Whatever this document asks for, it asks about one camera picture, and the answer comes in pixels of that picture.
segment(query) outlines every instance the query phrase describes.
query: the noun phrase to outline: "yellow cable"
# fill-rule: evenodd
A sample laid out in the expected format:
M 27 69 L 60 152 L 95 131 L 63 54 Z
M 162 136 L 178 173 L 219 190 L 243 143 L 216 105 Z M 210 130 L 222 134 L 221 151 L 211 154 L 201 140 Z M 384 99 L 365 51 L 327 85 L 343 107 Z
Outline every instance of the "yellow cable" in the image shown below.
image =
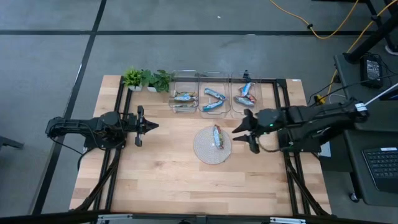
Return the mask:
M 380 16 L 385 10 L 388 9 L 388 7 L 390 7 L 392 4 L 396 3 L 398 0 L 393 0 L 392 2 L 390 2 L 390 4 L 388 4 L 384 9 L 382 9 L 377 16 Z M 349 49 L 347 50 L 347 53 L 350 52 L 353 47 L 358 43 L 358 41 L 360 40 L 360 38 L 362 38 L 363 34 L 369 29 L 369 27 L 373 24 L 373 21 L 371 21 L 366 27 L 365 29 L 362 31 L 362 33 L 359 35 L 359 37 L 354 41 L 354 43 L 349 47 Z M 329 90 L 328 90 L 328 94 L 331 92 L 331 86 L 333 84 L 333 80 L 335 79 L 337 75 L 337 70 L 335 70 L 335 73 L 333 74 L 333 76 L 331 77 L 330 80 L 330 86 L 329 86 Z
M 392 4 L 396 3 L 397 1 L 398 1 L 398 0 L 393 0 L 392 2 L 390 2 L 384 9 L 382 9 L 382 10 L 377 14 L 377 16 L 380 16 L 386 9 L 388 9 L 388 7 L 390 7 Z M 293 13 L 291 13 L 291 12 L 288 12 L 288 11 L 286 11 L 285 9 L 282 9 L 282 8 L 281 8 L 280 6 L 278 6 L 273 0 L 270 0 L 270 2 L 273 3 L 273 5 L 276 6 L 278 9 L 280 9 L 281 11 L 283 11 L 283 12 L 285 12 L 285 13 L 291 15 L 291 16 L 294 16 L 294 17 L 300 19 L 301 21 L 303 21 L 304 23 L 306 23 L 306 25 L 310 25 L 310 23 L 307 22 L 304 18 L 302 18 L 302 17 L 300 17 L 300 16 L 298 16 L 298 15 L 296 15 L 296 14 L 293 14 Z M 355 7 L 356 7 L 356 5 L 357 5 L 358 2 L 359 2 L 359 0 L 356 0 L 354 6 L 351 8 L 351 10 L 350 10 L 350 12 L 348 13 L 348 15 L 346 16 L 346 18 L 343 20 L 343 22 L 340 24 L 340 26 L 339 26 L 333 33 L 331 33 L 329 36 L 320 37 L 320 36 L 312 29 L 312 27 L 310 27 L 310 29 L 311 29 L 311 31 L 313 32 L 313 34 L 315 35 L 315 37 L 324 40 L 324 39 L 330 38 L 330 37 L 332 37 L 333 35 L 335 35 L 335 34 L 341 29 L 341 27 L 344 25 L 344 23 L 347 21 L 347 19 L 351 16 L 351 14 L 353 13 L 353 11 L 354 11 L 354 9 L 355 9 Z M 354 43 L 351 45 L 351 47 L 347 50 L 347 53 L 350 52 L 350 50 L 358 43 L 358 41 L 362 38 L 363 34 L 369 29 L 369 27 L 370 27 L 372 24 L 373 24 L 373 21 L 371 21 L 371 22 L 365 27 L 365 29 L 362 31 L 362 33 L 359 35 L 359 37 L 354 41 Z M 332 78 L 331 78 L 331 80 L 330 80 L 330 86 L 329 86 L 328 94 L 331 92 L 331 86 L 332 86 L 332 84 L 333 84 L 333 80 L 335 79 L 336 75 L 337 75 L 337 70 L 335 70 L 335 72 L 334 72 L 334 74 L 333 74 L 333 76 L 332 76 Z
M 288 12 L 288 11 L 286 11 L 285 9 L 282 9 L 282 8 L 281 8 L 280 6 L 278 6 L 273 0 L 270 0 L 270 2 L 273 3 L 273 5 L 276 6 L 278 9 L 280 9 L 281 11 L 286 12 L 287 14 L 289 14 L 289 15 L 291 15 L 291 16 L 294 16 L 294 17 L 296 17 L 296 18 L 298 18 L 298 19 L 300 19 L 301 21 L 303 21 L 304 23 L 306 23 L 306 25 L 310 25 L 310 23 L 307 22 L 304 18 L 302 18 L 302 17 L 300 17 L 300 16 L 298 16 L 298 15 L 296 15 L 296 14 L 293 14 L 293 13 L 291 13 L 291 12 Z M 314 29 L 312 29 L 312 27 L 310 27 L 310 29 L 311 29 L 311 31 L 313 32 L 313 34 L 315 35 L 315 37 L 317 37 L 317 38 L 319 38 L 319 39 L 322 39 L 322 40 L 325 40 L 325 39 L 327 39 L 327 38 L 333 37 L 333 35 L 335 35 L 335 34 L 343 27 L 343 25 L 346 23 L 347 19 L 348 19 L 348 18 L 351 16 L 351 14 L 353 13 L 353 11 L 354 11 L 354 9 L 355 9 L 355 7 L 356 7 L 356 5 L 357 5 L 358 2 L 359 2 L 359 0 L 356 0 L 354 6 L 351 8 L 351 10 L 350 10 L 350 12 L 348 13 L 348 15 L 346 16 L 346 18 L 343 20 L 343 22 L 340 24 L 340 26 L 338 26 L 337 30 L 335 30 L 335 31 L 334 31 L 333 33 L 331 33 L 329 36 L 327 36 L 327 37 L 320 37 L 320 36 L 314 31 Z

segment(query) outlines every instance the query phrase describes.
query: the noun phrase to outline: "cable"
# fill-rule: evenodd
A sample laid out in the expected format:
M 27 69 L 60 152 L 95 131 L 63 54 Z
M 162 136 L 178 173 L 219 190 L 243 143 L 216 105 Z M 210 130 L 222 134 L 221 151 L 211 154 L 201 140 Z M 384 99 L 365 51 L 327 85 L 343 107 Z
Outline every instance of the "cable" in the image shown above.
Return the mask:
M 392 87 L 384 90 L 382 93 L 378 94 L 377 96 L 375 96 L 374 98 L 372 98 L 371 100 L 369 100 L 368 102 L 365 103 L 365 106 L 369 105 L 370 103 L 372 103 L 374 100 L 378 99 L 379 97 L 381 97 L 382 95 L 388 93 L 388 91 L 394 89 L 395 87 L 398 86 L 398 83 L 396 83 L 395 85 L 393 85 Z
M 286 11 L 285 9 L 282 9 L 282 8 L 281 8 L 280 6 L 278 6 L 273 0 L 270 0 L 270 2 L 273 3 L 273 5 L 276 6 L 278 9 L 280 9 L 281 11 L 286 12 L 287 14 L 289 14 L 289 15 L 291 15 L 291 16 L 294 16 L 294 17 L 296 17 L 297 19 L 300 19 L 301 21 L 303 21 L 304 23 L 306 23 L 306 25 L 308 25 L 307 27 L 313 32 L 313 34 L 315 35 L 315 37 L 317 37 L 318 39 L 325 40 L 325 39 L 328 39 L 328 38 L 330 38 L 330 37 L 333 37 L 333 35 L 335 35 L 335 34 L 343 27 L 343 25 L 346 23 L 347 19 L 348 19 L 348 18 L 351 16 L 351 14 L 353 13 L 353 11 L 354 11 L 354 9 L 355 9 L 357 3 L 359 2 L 359 0 L 356 0 L 354 6 L 351 8 L 351 10 L 349 11 L 348 15 L 347 15 L 346 18 L 343 20 L 343 22 L 340 24 L 340 26 L 338 26 L 338 28 L 337 28 L 333 33 L 331 33 L 329 36 L 326 36 L 326 37 L 320 37 L 320 36 L 314 31 L 314 29 L 312 28 L 312 24 L 310 24 L 309 22 L 307 22 L 304 18 L 302 18 L 302 17 L 300 17 L 300 16 L 298 16 L 298 15 L 296 15 L 296 14 L 293 14 L 293 13 L 291 13 L 291 12 L 288 12 L 288 11 Z
M 313 156 L 319 160 L 319 156 L 317 156 L 314 152 L 311 152 L 311 154 L 313 154 Z
M 346 98 L 345 96 L 343 96 L 343 95 L 340 95 L 340 94 L 336 94 L 336 93 L 334 93 L 334 94 L 331 94 L 331 95 L 329 96 L 329 104 L 331 104 L 331 100 L 330 100 L 331 96 L 340 96 L 340 97 L 344 97 L 344 98 Z
M 91 152 L 94 148 L 88 148 L 87 151 L 85 153 L 83 153 L 80 157 L 79 160 L 77 161 L 77 171 L 79 171 L 80 169 L 80 163 L 81 163 L 81 159 L 89 152 Z
M 311 99 L 312 99 L 312 97 L 313 97 L 315 94 L 320 93 L 320 92 L 323 91 L 324 89 L 328 88 L 331 84 L 332 84 L 332 83 L 330 83 L 329 85 L 323 87 L 323 88 L 322 88 L 321 90 L 319 90 L 318 92 L 312 94 L 312 95 L 310 96 L 310 99 L 307 101 L 307 104 L 310 104 Z
M 398 1 L 398 0 L 393 0 L 392 2 L 390 2 L 390 4 L 386 5 L 386 6 L 384 7 L 384 9 L 382 9 L 382 10 L 377 14 L 377 17 L 379 17 L 386 9 L 388 9 L 391 5 L 393 5 L 393 4 L 396 3 L 397 1 Z M 356 45 L 356 43 L 358 43 L 358 41 L 360 40 L 360 38 L 362 38 L 362 36 L 363 36 L 363 34 L 365 33 L 365 31 L 367 31 L 367 30 L 369 29 L 369 27 L 370 27 L 372 24 L 373 24 L 373 21 L 371 21 L 371 22 L 365 27 L 365 29 L 362 31 L 362 33 L 359 35 L 359 37 L 354 41 L 354 43 L 349 47 L 349 49 L 347 50 L 346 53 L 348 53 L 348 52 L 351 51 L 351 49 Z M 336 75 L 337 75 L 337 70 L 335 70 L 335 73 L 333 74 L 333 76 L 332 76 L 332 78 L 331 78 L 331 80 L 330 80 L 330 83 L 331 83 L 331 84 L 333 84 L 333 81 L 335 80 Z M 330 94 L 330 91 L 331 91 L 331 85 L 330 85 L 330 87 L 329 87 L 328 94 Z
M 393 72 L 388 65 L 383 61 L 383 59 L 381 58 L 381 56 L 379 54 L 374 54 L 374 53 L 370 53 L 370 52 L 366 52 L 366 55 L 372 57 L 374 60 L 376 60 L 382 67 L 384 67 L 386 69 L 386 75 L 388 75 L 389 72 L 393 73 L 393 74 L 397 74 L 396 72 Z M 392 81 L 391 78 L 388 78 L 389 80 L 389 87 L 392 86 Z
M 293 156 L 291 156 L 290 153 L 289 153 L 289 157 L 290 157 L 290 158 L 295 158 L 295 157 L 297 157 L 298 155 L 299 155 L 298 153 L 295 155 L 294 152 L 293 152 Z
M 91 136 L 93 137 L 95 146 L 96 146 L 98 149 L 101 149 L 102 151 L 108 150 L 108 149 L 105 149 L 105 148 L 100 147 L 100 145 L 98 144 L 98 142 L 97 142 L 97 140 L 96 140 L 96 138 L 95 138 L 94 131 L 92 130 L 92 128 L 91 128 L 88 124 L 85 124 L 85 123 L 76 123 L 76 122 L 58 122 L 58 123 L 56 123 L 56 124 L 84 125 L 84 126 L 86 126 L 86 127 L 88 128 L 89 132 L 91 133 Z M 119 124 L 120 124 L 121 129 L 122 129 L 122 134 L 123 134 L 123 136 L 125 136 L 125 133 L 124 133 L 124 130 L 123 130 L 123 126 L 122 126 L 120 117 L 119 117 Z M 121 142 L 117 143 L 117 144 L 114 145 L 113 147 L 110 147 L 110 149 L 114 149 L 115 147 L 118 147 L 120 144 L 124 143 L 125 141 L 126 141 L 125 139 L 122 140 Z
M 69 147 L 69 146 L 67 146 L 67 145 L 64 145 L 64 144 L 62 144 L 62 143 L 60 143 L 60 142 L 54 140 L 53 138 L 50 138 L 50 139 L 51 139 L 53 142 L 55 142 L 55 143 L 57 143 L 57 144 L 60 144 L 60 145 L 63 146 L 63 147 L 67 147 L 68 149 L 71 149 L 71 150 L 75 151 L 76 153 L 79 153 L 80 155 L 83 155 L 81 152 L 77 151 L 76 149 L 74 149 L 74 148 L 72 148 L 72 147 Z
M 386 77 L 380 77 L 380 79 L 389 78 L 389 77 L 394 77 L 394 76 L 397 76 L 397 75 L 398 75 L 398 74 L 388 75 L 388 76 L 386 76 Z M 357 83 L 353 83 L 353 84 L 349 84 L 349 85 L 343 86 L 343 87 L 338 88 L 337 90 L 332 91 L 331 93 L 329 93 L 329 94 L 323 96 L 322 98 L 320 98 L 320 100 L 322 100 L 322 99 L 328 97 L 329 95 L 331 95 L 331 94 L 333 94 L 333 93 L 336 93 L 337 91 L 344 90 L 345 88 L 348 88 L 348 87 L 351 87 L 351 86 L 354 86 L 354 85 L 357 85 L 357 84 L 361 84 L 361 83 L 364 83 L 364 82 L 368 82 L 368 81 L 370 81 L 370 80 L 363 80 L 363 81 L 360 81 L 360 82 L 357 82 Z
M 258 137 L 257 137 L 256 139 L 257 139 L 257 143 L 258 143 L 258 145 L 260 146 L 260 148 L 261 148 L 262 150 L 266 151 L 266 152 L 279 152 L 279 151 L 282 150 L 282 149 L 268 150 L 268 149 L 266 149 L 264 146 L 262 146 L 262 144 L 260 143 L 260 139 L 259 139 Z

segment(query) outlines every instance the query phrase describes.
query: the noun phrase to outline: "blue wrapper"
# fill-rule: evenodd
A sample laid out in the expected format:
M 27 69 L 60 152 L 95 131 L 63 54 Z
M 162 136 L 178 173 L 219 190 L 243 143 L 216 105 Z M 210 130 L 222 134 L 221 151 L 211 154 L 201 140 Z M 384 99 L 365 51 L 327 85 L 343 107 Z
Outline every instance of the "blue wrapper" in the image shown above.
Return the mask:
M 219 100 L 226 100 L 226 97 L 224 95 L 222 95 L 221 93 L 217 93 L 216 91 L 211 90 L 209 88 L 205 88 L 205 93 L 209 94 L 210 96 L 214 96 Z
M 217 101 L 216 103 L 212 103 L 212 104 L 203 106 L 203 111 L 204 111 L 204 112 L 207 112 L 207 111 L 213 110 L 213 109 L 215 109 L 215 108 L 217 108 L 217 107 L 223 105 L 223 103 L 224 103 L 224 101 L 219 100 L 219 101 Z
M 241 96 L 235 96 L 234 97 L 234 100 L 237 102 L 237 103 L 241 103 L 241 104 L 243 104 L 243 105 L 245 105 L 245 106 L 254 106 L 254 103 L 252 102 L 252 101 L 250 101 L 248 98 L 246 98 L 246 97 L 241 97 Z
M 221 132 L 221 128 L 217 124 L 214 125 L 213 135 L 214 135 L 214 142 L 217 148 L 223 149 L 224 148 L 223 133 Z
M 181 102 L 191 102 L 197 100 L 197 96 L 176 96 L 174 97 L 175 101 L 181 101 Z
M 195 92 L 175 92 L 175 95 L 174 95 L 174 97 L 176 97 L 176 96 L 196 96 L 197 95 L 197 93 L 195 93 Z
M 242 89 L 242 95 L 241 96 L 246 96 L 249 93 L 250 87 L 252 87 L 253 85 L 254 85 L 254 83 L 252 83 L 252 82 L 247 83 Z

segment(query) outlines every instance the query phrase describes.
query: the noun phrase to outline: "white pot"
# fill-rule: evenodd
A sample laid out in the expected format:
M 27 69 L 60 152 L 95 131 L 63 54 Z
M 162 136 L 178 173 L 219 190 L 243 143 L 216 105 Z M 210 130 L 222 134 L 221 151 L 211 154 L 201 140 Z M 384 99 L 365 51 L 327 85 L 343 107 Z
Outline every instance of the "white pot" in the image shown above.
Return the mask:
M 142 85 L 140 84 L 139 86 L 129 86 L 129 89 L 132 91 L 141 91 Z
M 151 91 L 151 92 L 153 92 L 153 93 L 157 93 L 155 87 L 149 87 L 149 86 L 148 86 L 148 90 Z

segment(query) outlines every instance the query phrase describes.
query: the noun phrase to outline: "floor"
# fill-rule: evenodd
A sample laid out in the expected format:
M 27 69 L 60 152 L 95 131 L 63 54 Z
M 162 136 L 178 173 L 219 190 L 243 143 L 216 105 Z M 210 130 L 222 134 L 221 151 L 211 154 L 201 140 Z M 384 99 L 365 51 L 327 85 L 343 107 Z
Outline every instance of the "floor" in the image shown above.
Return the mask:
M 334 30 L 352 6 L 311 0 L 275 2 L 314 23 L 315 30 Z M 379 11 L 381 2 L 373 2 Z M 0 4 L 0 135 L 25 143 L 22 150 L 4 147 L 0 152 L 0 217 L 30 213 L 52 146 L 44 134 L 47 121 L 63 114 L 84 55 L 90 57 L 72 115 L 79 119 L 92 116 L 102 76 L 123 74 L 131 65 L 151 70 L 247 69 L 264 78 L 299 78 L 309 97 L 330 81 L 333 56 L 345 52 L 355 40 L 354 36 L 318 40 L 312 35 L 97 35 L 90 53 L 86 49 L 90 36 L 84 35 L 89 33 L 75 31 L 92 30 L 100 4 L 101 0 L 2 0 Z M 99 31 L 307 30 L 267 0 L 109 0 L 99 21 Z M 359 4 L 342 30 L 361 31 L 368 22 L 368 9 Z M 2 30 L 63 31 L 10 35 Z M 387 55 L 383 47 L 382 40 L 372 52 L 398 70 L 397 58 Z M 83 138 L 67 136 L 64 143 L 81 149 Z M 74 152 L 62 150 L 44 213 L 68 210 L 77 159 Z M 398 220 L 398 208 L 351 202 L 348 174 L 325 172 L 324 177 L 338 217 Z

